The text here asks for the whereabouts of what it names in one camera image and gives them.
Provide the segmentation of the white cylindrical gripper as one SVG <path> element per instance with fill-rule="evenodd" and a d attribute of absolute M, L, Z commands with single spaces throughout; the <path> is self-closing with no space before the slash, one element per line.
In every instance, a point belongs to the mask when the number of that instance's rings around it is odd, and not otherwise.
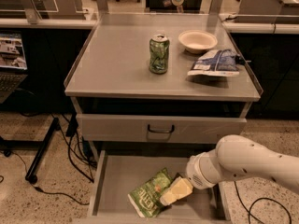
<path fill-rule="evenodd" d="M 202 152 L 191 156 L 187 162 L 186 178 L 178 177 L 171 185 L 170 190 L 163 193 L 160 203 L 164 206 L 172 204 L 192 194 L 196 189 L 209 189 L 222 181 L 220 164 L 216 151 Z"/>

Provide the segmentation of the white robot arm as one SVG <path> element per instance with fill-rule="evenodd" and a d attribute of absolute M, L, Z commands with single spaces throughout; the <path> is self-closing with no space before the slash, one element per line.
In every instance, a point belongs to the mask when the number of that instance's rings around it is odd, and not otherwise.
<path fill-rule="evenodd" d="M 223 181 L 260 177 L 299 193 L 299 158 L 280 154 L 240 135 L 223 136 L 208 152 L 191 156 L 184 177 L 176 178 L 160 202 L 164 206 Z"/>

